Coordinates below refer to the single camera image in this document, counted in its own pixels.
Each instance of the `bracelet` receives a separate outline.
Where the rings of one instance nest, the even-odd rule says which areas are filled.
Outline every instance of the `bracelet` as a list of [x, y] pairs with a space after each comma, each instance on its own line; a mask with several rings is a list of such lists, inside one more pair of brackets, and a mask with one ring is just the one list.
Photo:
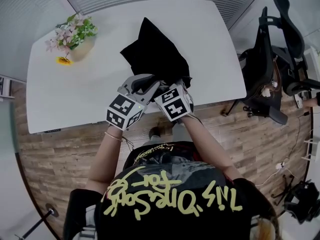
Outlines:
[[122, 139], [119, 139], [119, 138], [117, 138], [117, 137], [115, 137], [115, 136], [112, 136], [110, 133], [108, 133], [108, 132], [104, 132], [106, 135], [108, 135], [108, 136], [110, 136], [111, 138], [114, 138], [114, 139], [116, 139], [117, 141], [120, 141], [120, 142], [122, 142]]

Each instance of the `white table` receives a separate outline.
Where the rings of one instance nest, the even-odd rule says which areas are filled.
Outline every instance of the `white table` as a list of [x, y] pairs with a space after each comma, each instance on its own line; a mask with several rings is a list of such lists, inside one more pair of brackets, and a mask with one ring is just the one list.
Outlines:
[[[119, 86], [132, 76], [120, 51], [134, 42], [144, 17], [165, 34], [186, 59], [188, 89], [195, 105], [246, 96], [237, 54], [226, 25], [212, 1], [146, 0], [106, 8], [91, 14], [98, 27], [87, 57], [72, 66], [57, 64], [59, 51], [46, 52], [45, 40], [31, 50], [26, 111], [30, 133], [101, 122]], [[158, 111], [150, 104], [147, 113]]]

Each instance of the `person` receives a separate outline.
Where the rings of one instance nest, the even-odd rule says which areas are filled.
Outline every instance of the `person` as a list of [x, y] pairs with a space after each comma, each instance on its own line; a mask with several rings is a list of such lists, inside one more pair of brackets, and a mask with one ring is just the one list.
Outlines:
[[272, 205], [196, 118], [184, 116], [173, 126], [173, 142], [151, 129], [150, 141], [129, 154], [115, 177], [122, 136], [108, 127], [84, 189], [71, 192], [64, 240], [281, 239]]

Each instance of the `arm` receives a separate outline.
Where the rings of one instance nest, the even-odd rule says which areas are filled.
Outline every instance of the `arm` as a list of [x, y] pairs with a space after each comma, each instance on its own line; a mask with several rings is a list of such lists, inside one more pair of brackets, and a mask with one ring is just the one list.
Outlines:
[[204, 162], [219, 168], [231, 180], [243, 178], [224, 148], [197, 119], [189, 116], [181, 119]]
[[[106, 132], [119, 140], [123, 134], [122, 130], [112, 125]], [[88, 181], [85, 185], [86, 190], [93, 190], [103, 195], [114, 179], [121, 146], [121, 142], [115, 138], [107, 134], [104, 136], [91, 165]]]

